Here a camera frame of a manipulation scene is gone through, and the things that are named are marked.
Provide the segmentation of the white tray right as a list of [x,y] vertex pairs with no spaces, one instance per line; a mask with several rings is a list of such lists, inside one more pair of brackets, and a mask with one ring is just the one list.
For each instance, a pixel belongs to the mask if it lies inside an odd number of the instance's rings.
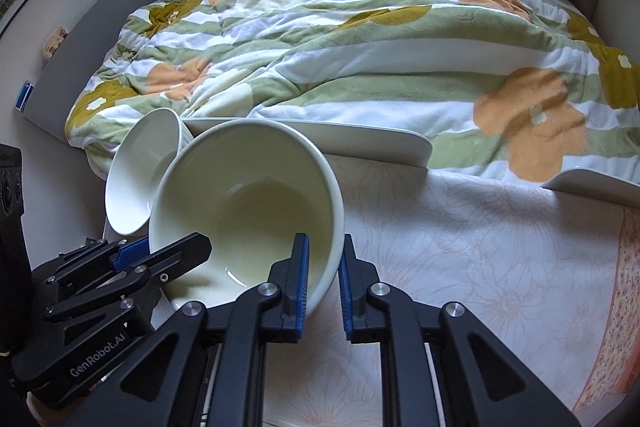
[[593,169],[573,168],[562,171],[544,182],[542,187],[555,192],[640,209],[640,186],[638,183]]

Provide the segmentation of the small blue item on headboard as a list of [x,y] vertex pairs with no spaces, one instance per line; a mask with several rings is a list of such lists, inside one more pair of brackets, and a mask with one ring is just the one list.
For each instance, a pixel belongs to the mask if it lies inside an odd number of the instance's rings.
[[34,90],[34,85],[30,81],[25,81],[20,91],[18,91],[14,107],[20,113],[24,112],[28,99],[32,94],[32,90]]

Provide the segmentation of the floral green striped quilt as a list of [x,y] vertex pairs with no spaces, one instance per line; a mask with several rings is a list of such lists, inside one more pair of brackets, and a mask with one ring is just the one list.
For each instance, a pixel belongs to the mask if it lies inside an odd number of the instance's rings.
[[78,94],[66,139],[105,176],[161,107],[409,130],[432,168],[496,180],[639,178],[639,66],[568,0],[154,0]]

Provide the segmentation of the small beige figurine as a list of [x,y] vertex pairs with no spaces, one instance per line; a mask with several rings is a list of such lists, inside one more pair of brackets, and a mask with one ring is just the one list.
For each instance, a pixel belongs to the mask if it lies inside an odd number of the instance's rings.
[[51,57],[58,48],[61,46],[62,42],[68,36],[68,30],[64,27],[58,27],[52,34],[47,38],[46,42],[43,43],[42,46],[42,56],[43,60],[50,61]]

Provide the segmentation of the small white ceramic bowl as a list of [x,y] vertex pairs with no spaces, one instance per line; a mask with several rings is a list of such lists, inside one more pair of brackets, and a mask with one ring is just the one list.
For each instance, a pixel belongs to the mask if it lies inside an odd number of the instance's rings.
[[152,110],[130,129],[106,180],[106,217],[115,233],[134,235],[145,227],[160,180],[192,140],[179,115],[169,108]]

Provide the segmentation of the white tray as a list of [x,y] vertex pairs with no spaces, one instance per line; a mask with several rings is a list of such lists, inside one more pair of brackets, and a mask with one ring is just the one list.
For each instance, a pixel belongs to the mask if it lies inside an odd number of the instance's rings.
[[593,169],[573,168],[562,171],[544,182],[542,187],[555,192],[640,209],[640,186],[638,183]]
[[[324,155],[390,162],[425,168],[432,155],[432,144],[422,134],[365,124],[337,124],[309,120],[276,118],[314,143]],[[233,166],[258,166],[275,158],[273,146],[259,145],[255,139],[236,138],[222,147],[220,159]]]

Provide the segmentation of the white pink table cloth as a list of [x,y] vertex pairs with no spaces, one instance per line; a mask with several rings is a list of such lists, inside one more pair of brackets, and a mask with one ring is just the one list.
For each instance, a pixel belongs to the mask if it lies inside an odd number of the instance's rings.
[[383,281],[463,303],[583,424],[639,374],[637,209],[332,157],[345,230]]

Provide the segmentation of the cream ceramic bowl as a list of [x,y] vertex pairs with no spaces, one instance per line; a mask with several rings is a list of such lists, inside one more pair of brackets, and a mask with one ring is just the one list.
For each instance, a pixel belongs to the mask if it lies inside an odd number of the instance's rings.
[[292,253],[296,234],[309,239],[306,312],[313,314],[340,263],[343,196],[318,147],[286,124],[226,122],[195,138],[170,164],[149,222],[151,251],[193,232],[207,236],[209,258],[169,282],[174,308],[190,300],[214,307],[267,280],[271,265]]

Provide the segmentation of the grey bed headboard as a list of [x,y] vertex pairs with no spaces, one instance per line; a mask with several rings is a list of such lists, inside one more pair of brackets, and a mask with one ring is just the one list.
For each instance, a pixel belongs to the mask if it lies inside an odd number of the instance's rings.
[[156,0],[98,0],[44,66],[24,117],[60,141],[76,98],[115,45],[127,17]]

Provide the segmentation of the white tray left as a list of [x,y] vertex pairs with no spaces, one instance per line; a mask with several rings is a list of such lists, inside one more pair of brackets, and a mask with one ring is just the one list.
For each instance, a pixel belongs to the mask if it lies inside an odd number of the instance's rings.
[[[309,120],[276,118],[314,143],[324,155],[390,162],[425,168],[432,155],[432,144],[422,134],[365,124],[337,124]],[[259,145],[255,139],[236,138],[222,147],[220,159],[233,166],[258,166],[275,158],[273,146]]]

